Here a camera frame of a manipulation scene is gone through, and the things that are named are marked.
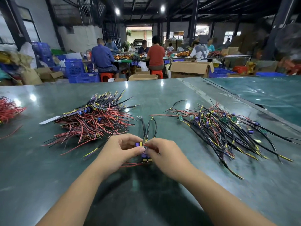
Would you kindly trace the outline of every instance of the worker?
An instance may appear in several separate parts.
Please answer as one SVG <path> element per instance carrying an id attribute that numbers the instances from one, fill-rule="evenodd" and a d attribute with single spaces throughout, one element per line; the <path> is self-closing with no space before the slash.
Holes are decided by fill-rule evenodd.
<path id="1" fill-rule="evenodd" d="M 163 70 L 165 56 L 164 47 L 160 46 L 160 38 L 155 35 L 152 38 L 153 45 L 149 48 L 147 59 L 150 59 L 149 69 L 152 70 Z"/>
<path id="2" fill-rule="evenodd" d="M 147 46 L 148 46 L 148 42 L 145 39 L 142 40 L 142 46 L 139 47 L 138 54 L 147 54 L 149 50 Z"/>
<path id="3" fill-rule="evenodd" d="M 208 47 L 209 52 L 215 51 L 214 46 L 213 46 L 212 43 L 213 43 L 213 39 L 212 39 L 212 38 L 209 38 L 209 39 L 208 39 L 208 42 L 207 42 L 207 47 Z"/>
<path id="4" fill-rule="evenodd" d="M 91 61 L 95 64 L 99 73 L 109 72 L 114 73 L 118 78 L 118 69 L 112 64 L 115 60 L 111 50 L 104 46 L 103 38 L 97 39 L 97 46 L 92 48 Z"/>
<path id="5" fill-rule="evenodd" d="M 231 44 L 231 41 L 230 41 L 230 38 L 228 38 L 228 40 L 225 42 L 225 47 L 228 48 L 230 44 Z"/>
<path id="6" fill-rule="evenodd" d="M 174 50 L 172 43 L 169 43 L 169 47 L 166 49 L 168 52 L 172 52 Z"/>
<path id="7" fill-rule="evenodd" d="M 134 45 L 131 43 L 129 47 L 129 52 L 135 52 L 136 49 L 134 48 Z"/>
<path id="8" fill-rule="evenodd" d="M 208 57 L 208 47 L 206 44 L 200 44 L 199 40 L 194 40 L 192 42 L 192 52 L 190 54 L 190 57 L 196 57 L 196 62 L 207 62 Z"/>
<path id="9" fill-rule="evenodd" d="M 140 137 L 132 134 L 111 136 L 97 158 L 36 226 L 82 226 L 100 184 L 125 161 L 145 151 L 142 146 L 134 147 L 136 142 L 141 141 Z M 196 198 L 214 226 L 275 226 L 194 167 L 175 142 L 153 138 L 146 144 L 149 146 L 146 153 L 156 166 Z"/>
<path id="10" fill-rule="evenodd" d="M 106 47 L 108 47 L 113 55 L 117 55 L 118 52 L 118 47 L 116 46 L 116 44 L 112 41 L 111 37 L 108 37 L 107 39 L 107 43 L 106 43 Z"/>

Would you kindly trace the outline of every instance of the woman in red shirt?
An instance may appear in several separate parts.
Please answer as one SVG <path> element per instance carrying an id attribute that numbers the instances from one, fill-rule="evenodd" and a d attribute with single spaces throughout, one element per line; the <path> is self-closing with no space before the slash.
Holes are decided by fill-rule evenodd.
<path id="1" fill-rule="evenodd" d="M 147 59 L 150 59 L 149 69 L 150 70 L 163 70 L 164 62 L 163 57 L 165 56 L 165 50 L 159 45 L 160 38 L 158 36 L 153 36 L 153 45 L 148 50 Z"/>

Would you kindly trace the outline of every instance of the man in blue shirt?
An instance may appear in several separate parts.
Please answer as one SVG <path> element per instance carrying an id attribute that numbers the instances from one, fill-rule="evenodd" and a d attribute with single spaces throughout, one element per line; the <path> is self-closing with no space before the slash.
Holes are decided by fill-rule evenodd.
<path id="1" fill-rule="evenodd" d="M 139 47 L 138 54 L 144 54 L 144 53 L 147 54 L 148 50 L 149 50 L 149 48 L 147 46 L 148 46 L 148 42 L 145 39 L 142 40 L 142 46 Z"/>
<path id="2" fill-rule="evenodd" d="M 92 49 L 91 61 L 96 65 L 99 73 L 111 72 L 118 73 L 118 69 L 112 63 L 114 57 L 108 47 L 104 46 L 102 38 L 97 39 L 97 46 Z"/>
<path id="3" fill-rule="evenodd" d="M 117 55 L 118 52 L 118 47 L 116 46 L 116 44 L 114 42 L 112 42 L 112 38 L 108 37 L 107 43 L 106 43 L 106 47 L 109 48 L 112 52 L 113 55 Z"/>

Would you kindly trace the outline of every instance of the gray workbench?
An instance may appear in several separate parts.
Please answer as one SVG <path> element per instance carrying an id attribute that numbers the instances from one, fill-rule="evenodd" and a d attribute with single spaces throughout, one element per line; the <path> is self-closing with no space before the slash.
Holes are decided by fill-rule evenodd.
<path id="1" fill-rule="evenodd" d="M 123 98 L 134 98 L 127 105 L 141 104 L 130 110 L 133 116 L 163 113 L 175 106 L 196 108 L 197 102 L 209 107 L 219 101 L 229 112 L 257 120 L 280 135 L 298 138 L 300 133 L 270 116 L 268 111 L 242 102 L 237 96 L 214 86 L 205 79 L 183 78 L 91 84 L 49 84 L 45 86 L 0 87 L 0 95 L 17 100 L 27 109 L 9 124 L 0 126 L 0 137 L 23 127 L 12 136 L 0 140 L 0 225 L 32 226 L 67 190 L 93 159 L 83 161 L 99 141 L 59 156 L 64 145 L 41 147 L 44 141 L 61 133 L 58 124 L 39 125 L 41 121 L 60 115 L 87 102 L 95 93 L 120 92 Z M 188 159 L 251 208 L 274 223 L 283 226 L 301 224 L 301 150 L 298 145 L 269 135 L 278 152 L 295 160 L 283 164 L 272 154 L 270 160 L 255 161 L 235 152 L 229 167 L 245 178 L 239 180 L 219 163 L 217 156 L 185 124 L 175 118 L 156 117 L 157 137 L 174 140 Z M 142 135 L 141 123 L 130 132 Z M 66 149 L 77 145 L 69 141 Z M 85 225 L 210 225 L 208 218 L 189 192 L 164 176 L 155 165 L 122 168 L 111 175 L 96 194 Z"/>

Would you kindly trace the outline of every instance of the ceiling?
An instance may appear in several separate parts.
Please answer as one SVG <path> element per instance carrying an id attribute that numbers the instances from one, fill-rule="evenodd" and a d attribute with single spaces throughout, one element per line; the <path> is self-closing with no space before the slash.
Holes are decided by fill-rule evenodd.
<path id="1" fill-rule="evenodd" d="M 126 24 L 156 23 L 166 21 L 190 21 L 193 0 L 101 0 L 108 14 L 118 7 L 120 21 Z M 276 14 L 281 0 L 200 0 L 198 22 L 236 21 L 241 14 L 242 22 L 255 22 L 264 16 Z M 160 13 L 164 5 L 166 11 Z"/>

